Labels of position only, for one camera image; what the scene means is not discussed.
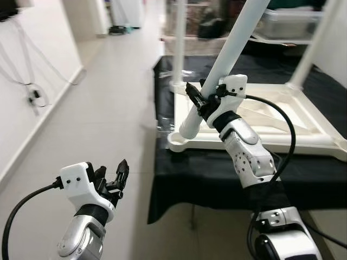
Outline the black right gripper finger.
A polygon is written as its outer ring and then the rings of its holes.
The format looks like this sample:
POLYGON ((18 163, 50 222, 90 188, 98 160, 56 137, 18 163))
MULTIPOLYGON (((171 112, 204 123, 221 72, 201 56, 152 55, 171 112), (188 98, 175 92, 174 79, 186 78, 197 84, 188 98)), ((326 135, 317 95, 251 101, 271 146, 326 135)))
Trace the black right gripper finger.
POLYGON ((186 82, 185 92, 186 95, 188 95, 188 98, 191 100, 194 107, 205 106, 205 97, 193 84, 186 82))

